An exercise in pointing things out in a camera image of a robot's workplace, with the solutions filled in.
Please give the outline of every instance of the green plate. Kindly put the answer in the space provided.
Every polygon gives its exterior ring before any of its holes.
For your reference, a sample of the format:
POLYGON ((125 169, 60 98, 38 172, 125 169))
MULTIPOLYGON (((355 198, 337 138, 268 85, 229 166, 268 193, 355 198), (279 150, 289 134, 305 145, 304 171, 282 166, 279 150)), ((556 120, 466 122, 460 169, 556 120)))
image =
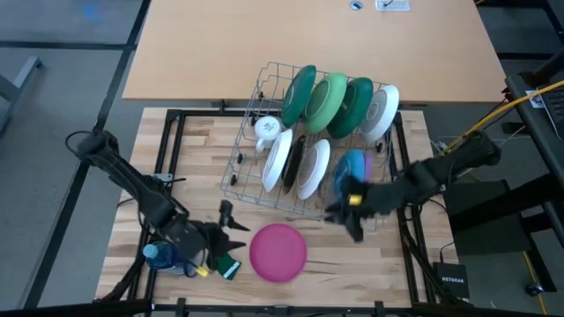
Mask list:
POLYGON ((346 86, 341 107, 327 126, 329 135, 338 139, 351 134, 364 119, 373 93, 374 85, 369 78, 360 77, 351 80, 346 86))
POLYGON ((306 133, 321 132, 337 113, 346 91, 346 76, 343 73, 330 73, 311 92, 304 110, 306 133))
POLYGON ((298 74, 293 78, 280 111, 280 118, 285 127, 291 127, 300 119, 303 108, 308 104, 316 74, 315 66, 308 65, 298 71, 298 74))

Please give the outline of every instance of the water bottle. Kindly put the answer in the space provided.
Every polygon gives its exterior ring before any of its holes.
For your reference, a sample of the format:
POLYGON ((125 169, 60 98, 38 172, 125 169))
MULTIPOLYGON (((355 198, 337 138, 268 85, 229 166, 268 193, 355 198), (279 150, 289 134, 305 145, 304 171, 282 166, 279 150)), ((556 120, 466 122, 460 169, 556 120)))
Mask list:
POLYGON ((157 241, 143 248, 143 255, 151 269, 158 269, 172 275, 184 275, 186 263, 178 256, 173 244, 157 241))

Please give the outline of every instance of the blue plate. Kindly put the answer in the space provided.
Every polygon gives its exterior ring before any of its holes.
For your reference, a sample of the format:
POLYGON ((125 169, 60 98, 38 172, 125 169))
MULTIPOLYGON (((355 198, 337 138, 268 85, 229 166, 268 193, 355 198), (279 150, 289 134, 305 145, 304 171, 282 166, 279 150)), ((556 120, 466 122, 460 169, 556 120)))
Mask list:
POLYGON ((364 153, 361 150, 349 150, 338 161, 333 174, 333 186, 335 189, 335 195, 339 201, 344 198, 343 193, 341 193, 343 181, 345 181, 348 176, 354 176, 357 180, 363 181, 364 170, 364 153))

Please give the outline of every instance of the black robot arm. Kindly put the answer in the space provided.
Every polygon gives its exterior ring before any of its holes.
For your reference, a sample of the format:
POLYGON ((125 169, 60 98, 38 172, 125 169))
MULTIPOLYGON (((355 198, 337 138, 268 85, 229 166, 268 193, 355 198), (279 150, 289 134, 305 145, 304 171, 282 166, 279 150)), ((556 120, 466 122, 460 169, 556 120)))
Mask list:
POLYGON ((500 149, 485 133, 474 132, 452 152, 409 165, 393 182, 374 184, 349 177, 342 188, 346 199, 327 208, 325 220, 344 225, 360 242, 362 218, 387 215, 406 204, 422 204, 437 195, 443 185, 450 185, 457 174, 468 168, 496 165, 500 157, 500 149))
POLYGON ((119 155, 117 139, 109 132, 90 133, 73 152, 81 161, 108 173, 111 181, 130 193, 149 226, 162 239, 172 242, 183 259, 193 259, 207 249, 206 263, 209 269, 215 270, 219 256, 245 246, 245 243, 230 241, 221 229, 226 225, 249 230, 234 222, 230 202, 222 201, 218 223, 189 220, 189 211, 164 190, 166 185, 163 181, 142 175, 119 155))

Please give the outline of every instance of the desk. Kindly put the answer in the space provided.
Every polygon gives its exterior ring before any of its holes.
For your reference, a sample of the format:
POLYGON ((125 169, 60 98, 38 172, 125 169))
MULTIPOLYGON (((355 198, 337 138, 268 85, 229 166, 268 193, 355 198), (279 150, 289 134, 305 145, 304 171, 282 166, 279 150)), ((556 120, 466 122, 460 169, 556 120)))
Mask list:
POLYGON ((268 62, 396 85, 405 103, 499 102, 503 69, 472 0, 154 0, 127 100, 247 100, 268 62))
MULTIPOLYGON (((166 112, 165 108, 144 110, 130 161, 141 173, 153 172, 166 112)), ((411 160, 431 156, 423 113, 403 111, 402 116, 411 160)), ((240 124, 240 117, 186 117, 175 177, 187 180, 174 185, 173 196, 190 210, 194 219, 215 221, 218 215, 219 200, 224 197, 219 183, 240 124)), ((237 221, 251 230, 229 232, 233 240, 249 243, 264 225, 291 224, 308 244, 305 270, 289 284, 267 283, 253 272, 248 261, 249 248, 244 247, 230 253, 242 261, 231 282, 218 274, 188 279, 159 273, 154 288, 155 303, 175 304, 177 298, 186 298, 187 304, 202 306, 374 307, 376 300, 386 307, 411 305, 395 213, 383 228, 365 232, 364 243, 355 244, 342 226, 235 200, 232 203, 237 221)), ((134 260, 140 233, 136 207, 134 203, 124 204, 116 213, 97 297, 111 291, 134 260)), ((433 262, 438 260, 439 249, 453 238, 448 216, 441 207, 427 203, 423 209, 421 222, 428 256, 433 262)), ((457 262, 454 246, 445 248, 443 253, 445 261, 457 262)), ((424 299, 421 271, 416 262, 414 267, 419 298, 424 299)), ((147 269, 144 269, 137 293, 140 298, 144 296, 146 277, 147 269)))

